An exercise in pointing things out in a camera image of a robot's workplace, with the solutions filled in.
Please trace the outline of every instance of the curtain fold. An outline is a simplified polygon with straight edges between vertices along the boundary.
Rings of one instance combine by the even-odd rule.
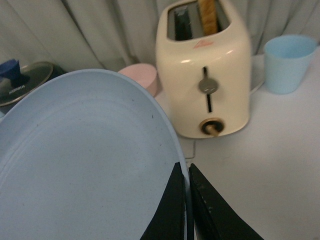
[[[282,34],[320,40],[320,0],[230,0],[253,54]],[[159,17],[176,0],[0,0],[0,62],[53,62],[66,71],[155,65]]]

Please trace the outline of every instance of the pink container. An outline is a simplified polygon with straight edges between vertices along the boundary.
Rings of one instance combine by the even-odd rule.
[[[118,73],[131,78],[144,87],[153,97],[157,93],[157,70],[147,63],[137,63],[121,69]]]

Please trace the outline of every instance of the white countertop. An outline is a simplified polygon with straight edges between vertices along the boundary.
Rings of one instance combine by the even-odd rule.
[[[319,240],[320,48],[295,92],[276,95],[263,85],[250,108],[236,133],[181,138],[187,162],[265,240]]]

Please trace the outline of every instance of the cream toaster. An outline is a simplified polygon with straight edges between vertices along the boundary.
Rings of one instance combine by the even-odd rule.
[[[158,23],[158,76],[171,123],[187,138],[231,134],[250,117],[250,37],[228,0],[214,4],[214,34],[204,34],[199,3],[194,0],[168,6]]]

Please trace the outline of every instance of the blue lid knob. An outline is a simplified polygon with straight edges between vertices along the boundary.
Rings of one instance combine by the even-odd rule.
[[[19,61],[15,59],[8,60],[0,64],[0,77],[15,80],[20,77]]]

